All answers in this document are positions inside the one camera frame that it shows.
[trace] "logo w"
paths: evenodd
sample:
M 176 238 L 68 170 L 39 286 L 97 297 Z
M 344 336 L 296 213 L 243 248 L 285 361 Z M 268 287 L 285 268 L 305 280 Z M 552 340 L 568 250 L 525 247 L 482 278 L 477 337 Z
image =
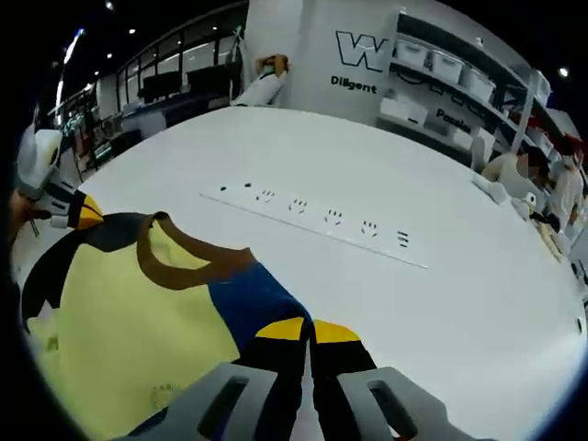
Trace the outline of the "logo w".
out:
M 376 43 L 376 38 L 371 35 L 361 34 L 357 40 L 351 32 L 336 30 L 337 44 L 341 63 L 345 66 L 358 67 L 363 61 L 369 71 L 382 72 L 383 57 L 382 46 L 388 39 Z

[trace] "white robot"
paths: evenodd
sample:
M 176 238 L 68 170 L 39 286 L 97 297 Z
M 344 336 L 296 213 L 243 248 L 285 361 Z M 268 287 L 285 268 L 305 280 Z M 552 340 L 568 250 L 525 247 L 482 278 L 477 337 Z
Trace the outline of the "white robot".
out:
M 62 133 L 34 124 L 23 133 L 17 157 L 18 192 L 51 215 L 51 226 L 82 230 L 102 222 L 95 201 L 62 176 L 59 169 Z

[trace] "brown collar trim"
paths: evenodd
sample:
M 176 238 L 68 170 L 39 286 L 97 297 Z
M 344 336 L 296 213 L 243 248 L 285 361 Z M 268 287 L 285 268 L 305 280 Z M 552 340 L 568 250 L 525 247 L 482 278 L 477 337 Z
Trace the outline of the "brown collar trim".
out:
M 153 254 L 149 229 L 157 221 L 175 243 L 190 254 L 210 263 L 200 269 L 186 269 L 168 266 Z M 232 250 L 201 242 L 179 230 L 167 213 L 157 212 L 148 216 L 142 224 L 137 240 L 137 261 L 143 274 L 153 283 L 173 290 L 206 285 L 228 279 L 235 271 L 243 270 L 256 263 L 249 248 Z

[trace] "white storage bin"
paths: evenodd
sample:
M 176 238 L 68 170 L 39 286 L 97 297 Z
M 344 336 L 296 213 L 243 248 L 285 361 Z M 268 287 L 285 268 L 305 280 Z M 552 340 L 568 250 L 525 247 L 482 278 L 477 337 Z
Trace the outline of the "white storage bin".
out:
M 424 60 L 428 49 L 420 44 L 406 40 L 396 41 L 396 58 L 414 66 L 424 67 Z
M 465 66 L 462 70 L 459 83 L 484 102 L 490 100 L 490 96 L 496 87 L 486 75 L 470 66 Z
M 541 152 L 543 152 L 547 157 L 549 157 L 549 154 L 553 150 L 553 144 L 551 143 L 547 135 L 543 133 L 543 131 L 536 129 L 534 127 L 527 127 L 526 135 L 531 139 L 532 142 L 535 143 L 535 145 L 539 149 L 541 149 Z
M 561 161 L 560 152 L 555 149 L 551 150 L 551 152 L 549 152 L 548 159 L 551 163 L 558 163 Z
M 488 131 L 486 131 L 482 127 L 476 127 L 474 129 L 472 129 L 471 133 L 469 135 L 471 136 L 472 139 L 475 139 L 477 137 L 481 137 L 483 139 L 483 141 L 484 141 L 484 161 L 487 163 L 488 160 L 490 159 L 491 154 L 492 154 L 492 149 L 494 148 L 496 138 L 494 138 L 494 135 L 492 135 L 491 133 L 489 133 Z
M 466 150 L 471 148 L 471 142 L 474 141 L 471 135 L 468 135 L 468 133 L 457 127 L 449 128 L 448 137 L 452 142 Z
M 531 76 L 534 74 L 535 69 L 530 66 L 519 64 L 513 67 L 513 71 L 521 77 L 521 79 L 527 84 L 531 84 Z M 549 96 L 551 95 L 551 85 L 549 81 L 540 71 L 537 71 L 539 75 L 538 84 L 537 84 L 537 92 L 535 93 L 535 98 L 538 102 L 540 102 L 543 106 L 548 104 Z
M 537 93 L 535 97 L 543 106 L 547 106 L 549 96 L 551 95 L 551 85 L 549 81 L 541 72 L 539 72 L 539 84 L 537 85 Z
M 408 120 L 419 126 L 424 126 L 426 116 L 429 114 L 429 109 L 420 105 L 416 101 L 406 95 L 398 94 L 397 99 L 404 104 L 408 113 Z
M 433 72 L 452 83 L 457 83 L 461 76 L 464 62 L 443 51 L 431 51 Z
M 408 121 L 408 110 L 404 103 L 396 99 L 383 98 L 379 103 L 379 113 L 382 116 L 391 115 L 398 119 Z

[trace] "white table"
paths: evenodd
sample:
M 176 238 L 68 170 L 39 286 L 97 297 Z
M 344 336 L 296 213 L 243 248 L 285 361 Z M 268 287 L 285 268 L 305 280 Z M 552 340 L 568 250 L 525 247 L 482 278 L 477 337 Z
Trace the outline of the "white table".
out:
M 190 235 L 250 246 L 313 317 L 357 332 L 378 366 L 435 395 L 454 426 L 520 440 L 581 366 L 583 308 L 567 261 L 557 262 L 510 204 L 496 206 L 470 179 L 466 167 L 383 130 L 233 107 L 158 133 L 82 189 L 105 213 L 164 210 Z M 425 243 L 429 268 L 198 195 L 228 180 L 401 219 Z M 322 439 L 305 388 L 292 439 Z

